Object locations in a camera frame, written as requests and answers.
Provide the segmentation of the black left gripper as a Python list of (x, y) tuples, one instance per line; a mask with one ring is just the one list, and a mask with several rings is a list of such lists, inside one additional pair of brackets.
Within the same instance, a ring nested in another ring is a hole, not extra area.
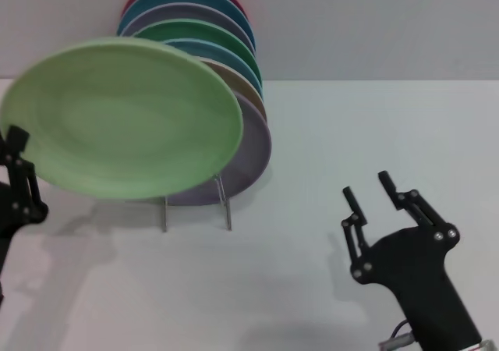
[(17, 231), (26, 225), (41, 224), (48, 216), (34, 164), (21, 157), (29, 138), (26, 130), (11, 125), (2, 139), (2, 164), (7, 168), (9, 185), (1, 184), (1, 268)]

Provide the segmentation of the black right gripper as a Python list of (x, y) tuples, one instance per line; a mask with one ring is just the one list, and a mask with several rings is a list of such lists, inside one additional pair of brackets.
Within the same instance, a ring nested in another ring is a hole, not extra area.
[(342, 193), (351, 215), (342, 220), (352, 277), (361, 285), (389, 289), (423, 350), (463, 350), (482, 341), (444, 268), (460, 235), (418, 190), (399, 192), (387, 171), (378, 179), (397, 211), (405, 210), (419, 227), (401, 229), (369, 246), (364, 213), (349, 186)]

